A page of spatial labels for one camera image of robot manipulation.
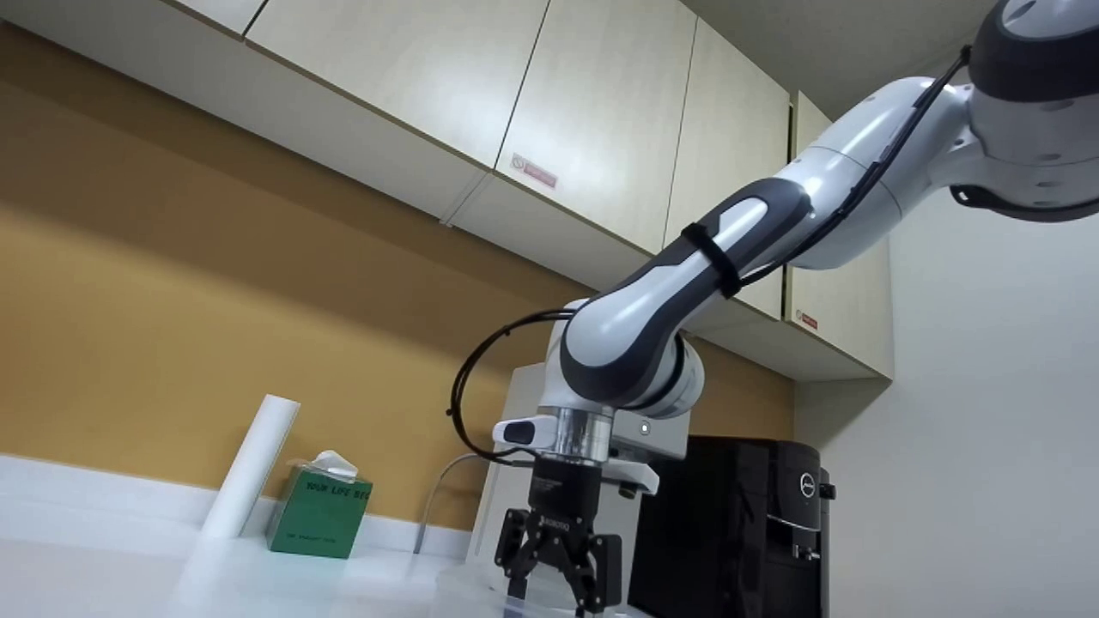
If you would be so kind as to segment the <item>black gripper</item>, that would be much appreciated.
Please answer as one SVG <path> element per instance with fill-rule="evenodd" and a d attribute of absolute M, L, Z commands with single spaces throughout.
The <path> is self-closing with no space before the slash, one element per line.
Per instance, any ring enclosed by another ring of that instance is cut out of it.
<path fill-rule="evenodd" d="M 602 478 L 593 466 L 541 462 L 529 504 L 510 507 L 495 562 L 510 577 L 510 598 L 525 602 L 529 573 L 552 567 L 578 593 L 578 618 L 604 613 L 622 593 L 622 538 L 599 537 Z"/>

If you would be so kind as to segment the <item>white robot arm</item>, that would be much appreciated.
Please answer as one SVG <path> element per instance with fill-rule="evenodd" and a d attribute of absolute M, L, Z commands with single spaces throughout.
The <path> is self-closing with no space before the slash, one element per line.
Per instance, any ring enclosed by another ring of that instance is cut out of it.
<path fill-rule="evenodd" d="M 558 572 L 569 605 L 622 602 L 622 542 L 593 529 L 608 480 L 660 478 L 612 455 L 622 414 L 684 416 L 706 372 L 684 328 L 715 299 L 797 268 L 837 268 L 945 188 L 1028 222 L 1099 212 L 1099 0 L 1000 0 L 939 78 L 897 78 L 836 121 L 786 168 L 722 198 L 615 289 L 565 308 L 541 408 L 495 426 L 533 457 L 529 502 L 503 520 L 505 605 Z"/>

